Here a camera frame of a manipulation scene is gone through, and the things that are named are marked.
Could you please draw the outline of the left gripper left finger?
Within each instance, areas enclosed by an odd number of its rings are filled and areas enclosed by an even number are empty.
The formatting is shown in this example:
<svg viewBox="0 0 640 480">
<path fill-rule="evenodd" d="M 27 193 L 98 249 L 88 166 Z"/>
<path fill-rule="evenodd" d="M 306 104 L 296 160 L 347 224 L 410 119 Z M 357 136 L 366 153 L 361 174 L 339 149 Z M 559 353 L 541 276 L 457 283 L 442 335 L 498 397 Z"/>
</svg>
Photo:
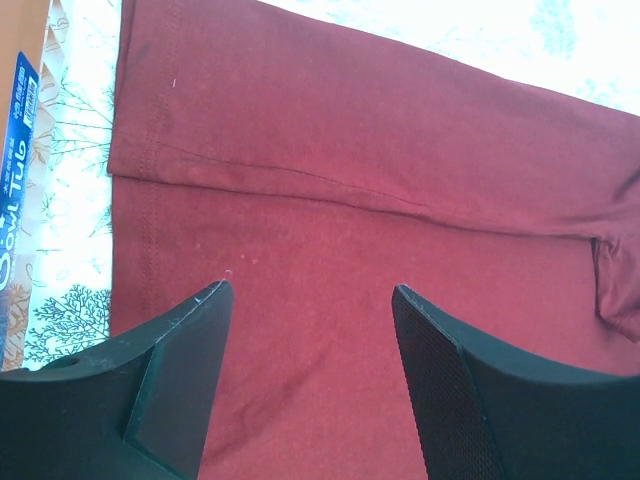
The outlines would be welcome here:
<svg viewBox="0 0 640 480">
<path fill-rule="evenodd" d="M 216 282 L 81 352 L 1 376 L 5 479 L 194 479 L 234 293 Z"/>
</svg>

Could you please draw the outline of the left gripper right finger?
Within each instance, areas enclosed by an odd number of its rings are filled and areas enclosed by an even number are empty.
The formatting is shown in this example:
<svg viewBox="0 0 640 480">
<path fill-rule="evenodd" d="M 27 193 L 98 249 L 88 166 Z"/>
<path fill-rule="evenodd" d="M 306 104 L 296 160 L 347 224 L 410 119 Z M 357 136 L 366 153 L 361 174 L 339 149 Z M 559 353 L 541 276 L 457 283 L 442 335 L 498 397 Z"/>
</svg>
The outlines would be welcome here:
<svg viewBox="0 0 640 480">
<path fill-rule="evenodd" d="M 430 478 L 638 477 L 637 377 L 517 348 L 405 285 L 392 311 Z"/>
</svg>

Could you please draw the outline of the red t shirt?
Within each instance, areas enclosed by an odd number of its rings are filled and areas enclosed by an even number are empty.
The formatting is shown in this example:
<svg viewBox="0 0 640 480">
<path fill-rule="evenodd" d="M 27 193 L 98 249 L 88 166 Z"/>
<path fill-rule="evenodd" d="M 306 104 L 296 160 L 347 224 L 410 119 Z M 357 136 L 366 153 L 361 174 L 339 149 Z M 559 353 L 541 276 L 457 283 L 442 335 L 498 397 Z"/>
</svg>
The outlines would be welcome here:
<svg viewBox="0 0 640 480">
<path fill-rule="evenodd" d="M 639 370 L 639 120 L 259 1 L 126 1 L 113 333 L 227 277 L 204 479 L 422 479 L 398 284 Z"/>
</svg>

